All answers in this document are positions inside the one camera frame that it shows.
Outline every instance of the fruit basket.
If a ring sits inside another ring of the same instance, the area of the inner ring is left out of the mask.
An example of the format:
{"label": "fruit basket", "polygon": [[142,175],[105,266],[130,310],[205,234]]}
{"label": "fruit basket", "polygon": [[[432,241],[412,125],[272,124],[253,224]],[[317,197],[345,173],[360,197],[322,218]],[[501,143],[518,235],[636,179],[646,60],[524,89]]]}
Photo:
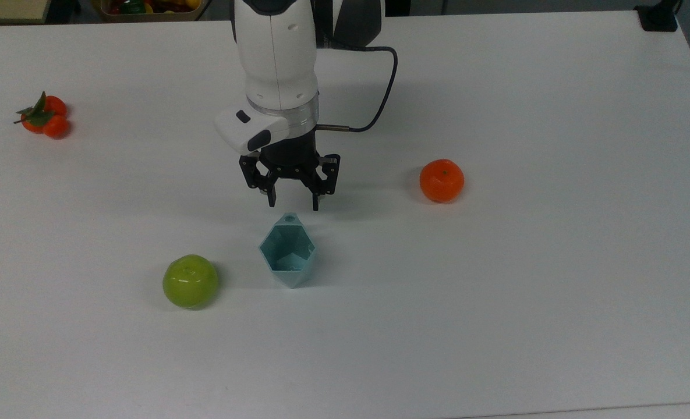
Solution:
{"label": "fruit basket", "polygon": [[[99,16],[101,16],[102,20],[105,22],[110,22],[110,23],[119,23],[119,22],[181,22],[181,21],[191,21],[191,20],[196,20],[198,16],[200,16],[201,13],[203,13],[204,7],[206,7],[207,2],[209,0],[172,0],[171,2],[167,3],[177,3],[178,5],[181,5],[181,3],[184,1],[186,2],[185,4],[188,7],[194,7],[194,10],[190,11],[173,11],[169,10],[163,13],[151,13],[153,8],[151,7],[151,3],[154,3],[156,0],[148,0],[145,1],[148,5],[145,6],[147,9],[147,13],[120,13],[116,14],[116,3],[115,0],[92,0],[92,3],[94,4],[94,8],[97,10],[97,13],[99,13]],[[161,11],[162,8],[160,5],[154,5],[154,8],[156,8],[156,11]]]}

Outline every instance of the black button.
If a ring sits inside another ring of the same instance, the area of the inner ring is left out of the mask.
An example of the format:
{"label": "black button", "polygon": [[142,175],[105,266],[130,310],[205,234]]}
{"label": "black button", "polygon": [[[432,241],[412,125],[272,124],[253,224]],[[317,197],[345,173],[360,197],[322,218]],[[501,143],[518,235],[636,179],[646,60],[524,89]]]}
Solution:
{"label": "black button", "polygon": [[243,122],[244,124],[246,124],[246,122],[251,121],[249,115],[245,114],[244,111],[236,112],[236,117],[239,119],[239,121]]}
{"label": "black button", "polygon": [[249,140],[248,143],[246,143],[246,148],[248,148],[249,151],[254,151],[258,148],[262,148],[265,145],[268,145],[270,143],[270,140],[272,140],[272,138],[273,138],[273,135],[270,134],[270,131],[263,130],[259,134],[253,136],[252,139]]}

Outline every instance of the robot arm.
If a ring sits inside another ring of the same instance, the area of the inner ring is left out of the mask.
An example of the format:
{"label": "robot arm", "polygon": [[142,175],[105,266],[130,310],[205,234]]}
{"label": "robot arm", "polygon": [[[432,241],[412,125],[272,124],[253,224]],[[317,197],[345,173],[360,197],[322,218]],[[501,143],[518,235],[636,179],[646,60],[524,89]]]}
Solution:
{"label": "robot arm", "polygon": [[[310,189],[313,209],[317,210],[319,197],[334,194],[339,155],[319,156],[316,129],[368,129],[384,108],[394,80],[395,51],[387,47],[362,48],[380,31],[384,0],[231,2],[233,37],[246,72],[245,95],[220,112],[215,127],[223,140],[241,154],[239,164],[247,186],[267,194],[271,207],[275,206],[275,181],[283,177],[302,181]],[[369,126],[353,129],[317,125],[319,87],[313,71],[317,39],[355,51],[389,50],[394,54],[387,93]],[[259,172],[258,162],[268,169],[266,175]]]}
{"label": "robot arm", "polygon": [[246,72],[246,97],[216,118],[223,140],[246,155],[313,130],[319,86],[311,2],[235,0],[233,32]]}

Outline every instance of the gray floor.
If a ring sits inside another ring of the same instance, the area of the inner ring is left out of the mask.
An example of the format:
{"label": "gray floor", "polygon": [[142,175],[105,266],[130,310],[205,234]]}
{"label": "gray floor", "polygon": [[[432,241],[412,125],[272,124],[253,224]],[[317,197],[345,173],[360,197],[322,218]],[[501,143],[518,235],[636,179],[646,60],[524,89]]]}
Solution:
{"label": "gray floor", "polygon": [[[447,0],[446,14],[539,13],[589,10],[632,10],[635,5],[654,5],[658,0]],[[83,11],[72,23],[101,22],[89,0],[80,0]],[[412,0],[411,15],[440,15],[441,0]],[[228,0],[213,0],[203,20],[228,20]],[[684,0],[678,12],[684,34],[690,45],[690,0]]]}

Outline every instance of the green leaf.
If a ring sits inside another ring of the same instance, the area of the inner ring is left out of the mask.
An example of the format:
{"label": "green leaf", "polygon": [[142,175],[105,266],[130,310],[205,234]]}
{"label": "green leaf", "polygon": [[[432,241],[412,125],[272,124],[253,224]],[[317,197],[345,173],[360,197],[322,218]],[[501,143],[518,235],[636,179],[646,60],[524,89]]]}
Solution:
{"label": "green leaf", "polygon": [[49,111],[49,112],[36,112],[31,114],[30,117],[28,117],[29,123],[34,125],[35,127],[44,127],[47,122],[49,122],[49,119],[55,114],[55,111]]}
{"label": "green leaf", "polygon": [[30,116],[30,115],[31,115],[31,112],[32,112],[33,110],[34,110],[34,108],[31,107],[31,106],[29,106],[29,107],[27,107],[26,109],[21,109],[21,111],[18,111],[18,112],[16,112],[16,113],[18,113],[19,115]]}
{"label": "green leaf", "polygon": [[34,105],[34,108],[31,110],[31,113],[39,113],[44,111],[44,101],[47,99],[47,95],[44,94],[44,91],[42,92],[42,96],[39,97],[39,100],[37,103]]}

